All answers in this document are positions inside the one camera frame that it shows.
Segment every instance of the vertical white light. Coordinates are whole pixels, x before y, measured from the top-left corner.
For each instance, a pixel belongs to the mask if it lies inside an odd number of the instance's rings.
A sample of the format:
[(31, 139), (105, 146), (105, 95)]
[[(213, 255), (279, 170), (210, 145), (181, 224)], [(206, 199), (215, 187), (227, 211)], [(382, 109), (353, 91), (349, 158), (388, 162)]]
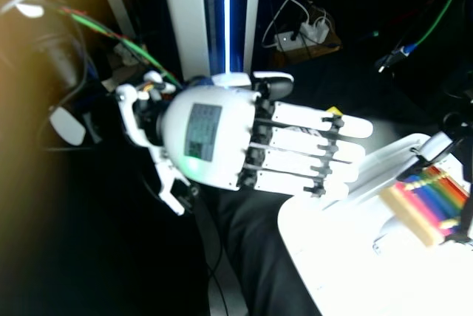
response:
[(225, 73), (230, 72), (230, 0), (223, 0), (225, 12)]

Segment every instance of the back of robotic hand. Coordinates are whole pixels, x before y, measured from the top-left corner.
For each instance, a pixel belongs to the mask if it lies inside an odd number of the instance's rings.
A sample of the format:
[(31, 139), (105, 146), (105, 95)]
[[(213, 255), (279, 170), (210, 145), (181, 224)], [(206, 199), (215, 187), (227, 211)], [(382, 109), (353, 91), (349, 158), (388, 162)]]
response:
[[(292, 87), (293, 78), (281, 72), (229, 73), (197, 81), (157, 115), (152, 124), (156, 145), (132, 112), (140, 97), (151, 98), (131, 85), (119, 87), (117, 94), (132, 141), (160, 148), (152, 150), (155, 162), (165, 160), (177, 179), (226, 190), (247, 187), (343, 199), (345, 183), (357, 180), (356, 163), (365, 155), (346, 139), (370, 136), (372, 124), (278, 101)], [(163, 182), (165, 173), (157, 171)]]

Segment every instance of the robotic arm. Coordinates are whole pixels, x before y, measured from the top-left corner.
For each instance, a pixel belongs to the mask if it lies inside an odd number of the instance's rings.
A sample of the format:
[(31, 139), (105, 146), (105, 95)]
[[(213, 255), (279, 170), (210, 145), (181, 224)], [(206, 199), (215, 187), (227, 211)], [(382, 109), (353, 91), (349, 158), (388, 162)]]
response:
[[(166, 91), (156, 72), (145, 80), (148, 88)], [(160, 198), (178, 215), (184, 208), (170, 193), (175, 179), (226, 190), (343, 199), (348, 194), (344, 183), (358, 178), (352, 163), (364, 149), (340, 136), (368, 137), (372, 124), (277, 101), (292, 86), (292, 77), (281, 72), (214, 76), (179, 93), (157, 116), (155, 144), (134, 110), (137, 101), (151, 95), (128, 84), (117, 94), (127, 134), (150, 150), (162, 181)]]

